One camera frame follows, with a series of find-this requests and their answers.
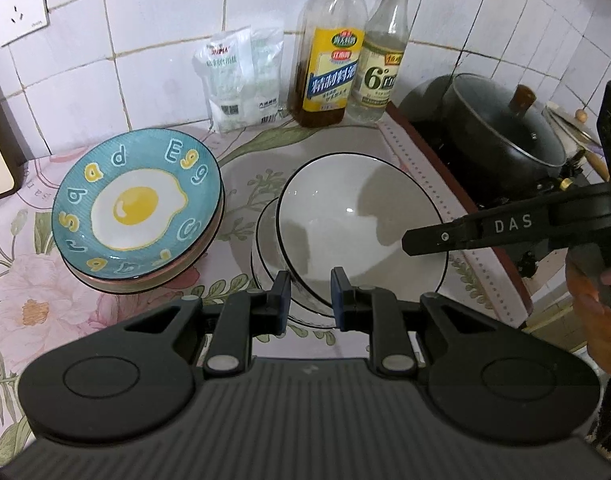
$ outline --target black pot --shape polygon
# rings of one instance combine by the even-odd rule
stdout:
[[[532,96],[527,103],[525,92]],[[512,92],[473,74],[457,75],[443,97],[441,120],[450,142],[509,198],[558,177],[566,161],[561,141],[533,102],[527,87]]]

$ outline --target plastic bag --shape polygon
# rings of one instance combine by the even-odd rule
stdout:
[[[276,120],[283,43],[283,27],[245,27],[215,34],[196,51],[215,131]]]

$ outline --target floral tablecloth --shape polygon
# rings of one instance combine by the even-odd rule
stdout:
[[[227,134],[195,125],[178,129],[202,140],[219,160],[226,213],[207,253],[164,287],[133,296],[103,294],[77,281],[64,266],[52,238],[51,207],[59,183],[89,148],[32,160],[25,167],[21,189],[0,200],[0,464],[31,438],[16,394],[18,377],[29,362],[177,296],[192,293],[206,303],[222,303],[228,294],[252,286],[250,250],[258,215],[306,161],[341,151],[374,155],[411,174],[445,221],[465,214],[428,159],[389,116],[378,126],[341,124],[322,130],[302,128],[289,117],[271,126]],[[492,250],[451,253],[440,292],[514,326],[527,317],[519,293]],[[257,338],[253,353],[367,356],[367,345],[366,335],[313,330],[292,318],[284,336]]]

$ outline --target plate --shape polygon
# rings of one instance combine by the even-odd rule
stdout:
[[[220,193],[219,166],[199,140],[154,128],[122,134],[65,176],[52,210],[54,241],[87,276],[146,276],[194,245]]]
[[[147,276],[140,278],[132,278],[131,280],[100,280],[87,276],[76,269],[73,269],[67,261],[65,265],[70,269],[70,272],[85,285],[88,285],[95,290],[107,292],[108,294],[137,294],[145,292],[158,286],[165,285],[172,281],[177,276],[189,269],[210,247],[212,241],[221,226],[223,215],[225,213],[224,194],[221,195],[217,213],[203,233],[202,237],[197,240],[191,248],[178,257],[174,262],[166,267],[161,267],[155,272],[151,272]]]
[[[272,288],[279,270],[287,269],[276,240],[276,204],[272,200],[263,208],[252,242],[252,273],[263,290]],[[292,283],[292,302],[288,317],[310,328],[335,328],[332,309],[313,297],[300,283]]]
[[[387,288],[400,300],[439,290],[447,253],[408,256],[401,239],[409,229],[440,223],[413,178],[359,153],[324,155],[302,166],[285,184],[276,211],[290,272],[328,306],[333,267],[343,267],[354,286]]]

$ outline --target screw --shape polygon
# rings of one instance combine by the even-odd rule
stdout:
[[[207,367],[217,372],[229,372],[239,365],[239,360],[233,355],[215,355],[207,361]]]
[[[407,355],[393,354],[383,359],[383,367],[391,372],[406,372],[412,370],[414,359]]]

